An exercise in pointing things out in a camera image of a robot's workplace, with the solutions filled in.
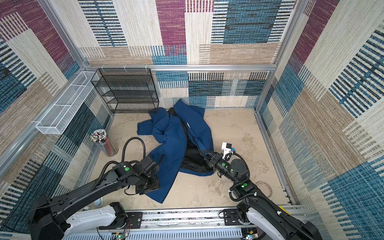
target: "yellow object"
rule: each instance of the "yellow object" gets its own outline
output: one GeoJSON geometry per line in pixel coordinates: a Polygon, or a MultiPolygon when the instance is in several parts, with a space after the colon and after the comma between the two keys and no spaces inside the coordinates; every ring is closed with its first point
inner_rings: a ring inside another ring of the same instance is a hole
{"type": "Polygon", "coordinates": [[[286,213],[288,213],[289,214],[289,212],[287,212],[283,207],[280,207],[284,212],[286,212],[286,213]]]}

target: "white mesh basket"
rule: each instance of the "white mesh basket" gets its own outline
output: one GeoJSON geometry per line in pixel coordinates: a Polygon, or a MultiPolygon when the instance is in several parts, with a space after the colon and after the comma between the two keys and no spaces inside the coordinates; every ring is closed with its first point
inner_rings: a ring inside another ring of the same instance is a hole
{"type": "Polygon", "coordinates": [[[42,134],[63,134],[76,112],[93,88],[91,79],[97,81],[95,72],[83,71],[55,104],[44,115],[36,128],[42,134]]]}

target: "wire mesh rack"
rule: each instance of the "wire mesh rack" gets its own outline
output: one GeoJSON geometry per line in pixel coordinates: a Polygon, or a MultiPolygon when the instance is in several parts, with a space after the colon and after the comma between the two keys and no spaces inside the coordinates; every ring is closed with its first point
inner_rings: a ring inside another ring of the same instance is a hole
{"type": "Polygon", "coordinates": [[[159,106],[151,71],[145,68],[103,68],[91,83],[113,113],[146,113],[159,106]]]}
{"type": "Polygon", "coordinates": [[[36,128],[42,134],[63,134],[92,90],[91,79],[98,78],[98,75],[94,73],[83,71],[71,83],[68,89],[36,125],[36,128]]]}

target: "bundle of pencils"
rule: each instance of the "bundle of pencils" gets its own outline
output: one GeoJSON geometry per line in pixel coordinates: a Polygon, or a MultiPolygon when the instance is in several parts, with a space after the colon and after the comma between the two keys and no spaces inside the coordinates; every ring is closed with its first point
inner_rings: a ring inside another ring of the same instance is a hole
{"type": "Polygon", "coordinates": [[[104,129],[97,129],[91,134],[91,140],[95,142],[104,153],[111,157],[118,152],[118,149],[109,139],[107,132],[104,129]]]}

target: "black mesh shelf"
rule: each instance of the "black mesh shelf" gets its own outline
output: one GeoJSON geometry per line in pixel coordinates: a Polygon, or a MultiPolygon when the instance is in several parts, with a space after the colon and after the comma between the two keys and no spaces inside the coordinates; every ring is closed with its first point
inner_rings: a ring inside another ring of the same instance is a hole
{"type": "Polygon", "coordinates": [[[113,113],[146,113],[159,106],[151,71],[145,68],[107,68],[96,71],[93,86],[113,113]]]}

